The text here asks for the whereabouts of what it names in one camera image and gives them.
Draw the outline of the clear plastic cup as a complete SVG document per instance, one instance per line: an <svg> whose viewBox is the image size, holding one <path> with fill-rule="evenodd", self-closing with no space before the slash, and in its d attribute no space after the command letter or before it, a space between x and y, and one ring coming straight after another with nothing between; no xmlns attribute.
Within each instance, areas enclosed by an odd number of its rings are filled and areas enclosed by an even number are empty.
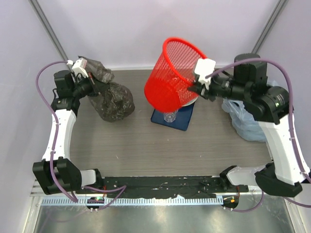
<svg viewBox="0 0 311 233"><path fill-rule="evenodd" d="M163 114L163 119L167 123L173 123L176 120L178 111L168 112Z"/></svg>

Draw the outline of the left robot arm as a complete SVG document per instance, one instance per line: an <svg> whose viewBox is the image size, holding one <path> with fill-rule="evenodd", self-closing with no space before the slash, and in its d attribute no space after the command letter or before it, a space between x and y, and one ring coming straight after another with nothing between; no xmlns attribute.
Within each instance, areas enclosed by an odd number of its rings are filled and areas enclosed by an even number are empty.
<svg viewBox="0 0 311 233"><path fill-rule="evenodd" d="M46 151L40 162L33 164L33 173L46 195L70 194L86 186L92 193L103 189L98 169L80 170L70 160L70 142L80 99L91 93L89 80L76 84L72 73L61 70L54 74L56 94L49 105L52 127Z"/></svg>

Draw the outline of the blue place mat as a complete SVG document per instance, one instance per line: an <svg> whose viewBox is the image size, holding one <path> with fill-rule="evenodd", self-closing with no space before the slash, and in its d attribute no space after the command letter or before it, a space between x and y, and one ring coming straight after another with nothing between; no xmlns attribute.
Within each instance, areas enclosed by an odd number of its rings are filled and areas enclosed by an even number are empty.
<svg viewBox="0 0 311 233"><path fill-rule="evenodd" d="M162 126L166 126L169 128L186 131L188 129L188 126L190 124L190 120L193 113L195 103L182 107L178 110L176 120L173 123L167 123L163 119L163 113L154 110L153 114L151 116L151 122L155 124L159 124Z"/></svg>

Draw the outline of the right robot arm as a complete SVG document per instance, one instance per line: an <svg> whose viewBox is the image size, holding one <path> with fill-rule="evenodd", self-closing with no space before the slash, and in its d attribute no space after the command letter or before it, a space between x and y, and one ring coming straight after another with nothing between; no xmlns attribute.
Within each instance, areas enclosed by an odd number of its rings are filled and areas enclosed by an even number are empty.
<svg viewBox="0 0 311 233"><path fill-rule="evenodd" d="M232 191L237 185L258 186L271 196L296 197L311 170L302 155L294 128L293 91L290 78L278 63L245 53L230 65L226 79L215 69L215 61L200 58L194 66L190 91L213 101L217 97L239 100L262 129L272 161L258 167L232 166L219 180L220 188Z"/></svg>

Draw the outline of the blue plastic trash bag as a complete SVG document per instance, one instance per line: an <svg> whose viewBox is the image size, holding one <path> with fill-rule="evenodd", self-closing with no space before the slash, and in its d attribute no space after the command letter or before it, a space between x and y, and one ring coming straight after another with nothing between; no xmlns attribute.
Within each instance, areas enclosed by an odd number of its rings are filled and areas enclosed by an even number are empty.
<svg viewBox="0 0 311 233"><path fill-rule="evenodd" d="M232 126L241 138L246 141L267 141L259 123L245 110L242 101L223 99L222 109L230 115Z"/></svg>

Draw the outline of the black plastic trash bag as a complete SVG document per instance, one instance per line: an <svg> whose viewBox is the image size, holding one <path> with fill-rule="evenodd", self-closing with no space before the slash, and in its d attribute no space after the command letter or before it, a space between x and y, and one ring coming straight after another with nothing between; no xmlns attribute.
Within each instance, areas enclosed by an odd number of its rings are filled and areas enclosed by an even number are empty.
<svg viewBox="0 0 311 233"><path fill-rule="evenodd" d="M105 68L97 60L87 60L86 71L92 74L100 94L88 99L102 120L116 122L130 116L135 110L131 91L124 85L114 82L112 70Z"/></svg>

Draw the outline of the red mesh trash bin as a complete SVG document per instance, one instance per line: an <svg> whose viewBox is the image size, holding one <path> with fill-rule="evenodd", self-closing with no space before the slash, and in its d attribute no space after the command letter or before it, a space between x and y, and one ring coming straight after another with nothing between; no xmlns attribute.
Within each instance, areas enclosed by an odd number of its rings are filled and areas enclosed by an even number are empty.
<svg viewBox="0 0 311 233"><path fill-rule="evenodd" d="M144 94L150 105L159 112L174 112L197 98L188 87L195 81L194 66L199 58L207 58L195 45L179 38L169 37L162 46Z"/></svg>

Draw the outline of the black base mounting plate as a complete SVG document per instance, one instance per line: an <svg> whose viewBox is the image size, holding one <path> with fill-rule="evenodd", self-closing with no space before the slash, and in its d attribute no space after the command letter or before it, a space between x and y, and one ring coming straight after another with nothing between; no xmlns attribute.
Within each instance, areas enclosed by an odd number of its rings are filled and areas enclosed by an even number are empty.
<svg viewBox="0 0 311 233"><path fill-rule="evenodd" d="M186 199L213 198L217 193L246 193L248 186L234 186L224 178L212 176L104 177L92 187L113 190L126 186L121 198Z"/></svg>

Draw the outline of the red patterned plate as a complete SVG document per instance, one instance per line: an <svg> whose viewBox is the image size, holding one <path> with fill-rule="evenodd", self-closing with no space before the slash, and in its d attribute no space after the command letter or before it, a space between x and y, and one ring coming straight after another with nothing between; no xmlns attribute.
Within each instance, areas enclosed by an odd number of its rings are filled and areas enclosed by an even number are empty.
<svg viewBox="0 0 311 233"><path fill-rule="evenodd" d="M194 99L190 100L190 101L187 102L186 104L182 105L182 107L186 107L186 106L189 106L189 105L195 103L195 102L197 101L197 99L198 99L198 98L194 98Z"/></svg>

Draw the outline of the aluminium frame rail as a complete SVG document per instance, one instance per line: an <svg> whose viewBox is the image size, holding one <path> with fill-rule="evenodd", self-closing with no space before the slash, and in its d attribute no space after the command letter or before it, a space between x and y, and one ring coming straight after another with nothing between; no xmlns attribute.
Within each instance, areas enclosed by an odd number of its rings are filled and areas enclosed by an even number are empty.
<svg viewBox="0 0 311 233"><path fill-rule="evenodd" d="M229 195L233 195L233 196L244 196L244 195L257 195L257 194L261 194L262 191L260 189L251 189L248 192L212 192L212 194L215 195L223 195L223 196L229 196ZM31 189L31 194L30 196L45 196L46 194L43 192L42 188L39 187L38 185L33 185L32 189Z"/></svg>

